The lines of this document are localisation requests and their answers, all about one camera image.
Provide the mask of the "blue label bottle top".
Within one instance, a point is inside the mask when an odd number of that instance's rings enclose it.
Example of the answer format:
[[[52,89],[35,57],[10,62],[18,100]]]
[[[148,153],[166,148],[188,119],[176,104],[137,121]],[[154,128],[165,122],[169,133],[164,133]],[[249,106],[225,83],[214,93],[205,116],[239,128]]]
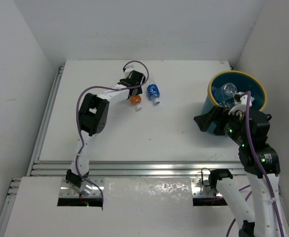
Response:
[[[160,103],[160,91],[156,84],[150,84],[147,86],[147,95],[154,105]]]

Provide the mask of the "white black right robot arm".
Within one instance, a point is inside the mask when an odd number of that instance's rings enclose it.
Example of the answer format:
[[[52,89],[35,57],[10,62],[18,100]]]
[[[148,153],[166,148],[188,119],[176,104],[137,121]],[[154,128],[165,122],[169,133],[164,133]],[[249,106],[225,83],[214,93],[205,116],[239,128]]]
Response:
[[[271,115],[253,108],[231,113],[214,106],[208,113],[194,117],[200,131],[215,124],[215,135],[226,135],[239,146],[239,159],[248,178],[253,207],[236,187],[228,169],[209,174],[209,186],[222,194],[238,225],[241,237],[285,237],[280,199],[280,162],[277,152],[266,142]]]

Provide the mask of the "orange label bottle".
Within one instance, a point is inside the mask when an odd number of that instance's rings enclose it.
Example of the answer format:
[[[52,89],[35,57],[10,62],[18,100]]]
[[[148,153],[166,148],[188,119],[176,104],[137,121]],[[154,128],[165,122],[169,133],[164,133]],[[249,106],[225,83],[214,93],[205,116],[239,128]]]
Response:
[[[142,105],[141,105],[141,96],[140,95],[135,95],[130,97],[129,99],[132,107],[136,110],[136,111],[140,111],[142,109]]]

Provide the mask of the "clear plastic bottle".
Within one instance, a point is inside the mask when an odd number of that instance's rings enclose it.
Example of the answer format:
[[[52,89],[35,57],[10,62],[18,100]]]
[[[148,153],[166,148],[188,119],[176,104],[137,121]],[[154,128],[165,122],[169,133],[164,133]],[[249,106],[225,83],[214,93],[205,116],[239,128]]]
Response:
[[[222,95],[222,100],[225,101],[227,99],[233,98],[237,93],[237,87],[233,83],[226,83],[222,85],[220,92]]]

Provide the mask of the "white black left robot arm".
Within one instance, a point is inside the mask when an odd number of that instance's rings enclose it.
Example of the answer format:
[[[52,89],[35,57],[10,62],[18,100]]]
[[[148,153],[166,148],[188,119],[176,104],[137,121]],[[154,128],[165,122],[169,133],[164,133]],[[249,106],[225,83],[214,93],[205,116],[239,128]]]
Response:
[[[143,73],[127,70],[124,78],[114,87],[91,86],[79,96],[76,104],[76,126],[79,133],[77,154],[67,170],[66,182],[81,195],[90,195],[93,187],[100,189],[88,179],[90,158],[87,153],[92,137],[104,130],[109,107],[141,94],[141,85],[145,79]]]

